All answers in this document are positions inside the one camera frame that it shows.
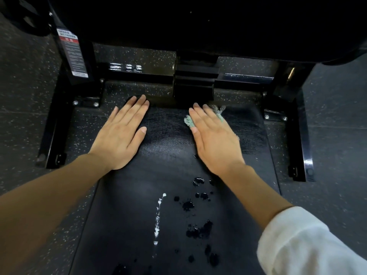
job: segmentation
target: person's left hand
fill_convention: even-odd
[[[136,129],[148,110],[149,101],[142,95],[135,102],[136,96],[133,96],[120,111],[115,107],[89,151],[106,161],[109,170],[124,167],[145,137],[146,127]]]

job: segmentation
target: green cloth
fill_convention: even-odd
[[[209,107],[210,108],[212,108],[212,110],[213,110],[213,112],[217,115],[217,117],[221,120],[221,121],[223,121],[224,119],[223,119],[223,117],[222,117],[222,113],[223,113],[223,111],[225,110],[225,106],[222,106],[222,107],[220,107],[219,109],[218,109],[218,106],[216,106],[216,105],[209,105]],[[184,120],[184,122],[186,123],[186,125],[188,126],[188,127],[194,127],[195,126],[195,124],[194,124],[194,122],[192,121],[192,119],[191,119],[191,117],[189,116],[189,115],[186,115],[186,118],[184,118],[183,119]]]

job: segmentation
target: rolled-up sleeve cuff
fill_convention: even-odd
[[[302,231],[309,228],[329,228],[305,209],[295,206],[278,215],[265,228],[257,248],[257,258],[266,274],[271,274],[278,252]]]

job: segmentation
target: black metal frame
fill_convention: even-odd
[[[303,102],[302,85],[314,64],[279,62],[273,77],[220,74],[218,56],[178,52],[174,74],[144,70],[140,65],[96,63],[93,44],[79,38],[88,78],[71,73],[57,28],[66,28],[51,10],[49,23],[62,58],[62,67],[51,102],[37,166],[58,168],[65,163],[64,147],[74,106],[96,108],[101,104],[105,80],[161,83],[174,86],[174,97],[182,105],[197,95],[200,103],[213,100],[213,89],[235,89],[263,93],[262,109],[266,120],[286,121],[291,166],[289,174],[297,181],[314,181],[312,156]]]

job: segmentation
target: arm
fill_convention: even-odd
[[[143,95],[116,107],[88,154],[0,197],[0,270],[8,274],[34,254],[71,207],[105,174],[136,154],[146,127],[136,131],[149,107]]]
[[[199,157],[233,191],[263,229],[257,256],[266,274],[365,274],[367,261],[319,219],[293,207],[270,188],[242,157],[237,136],[208,106],[189,114]]]

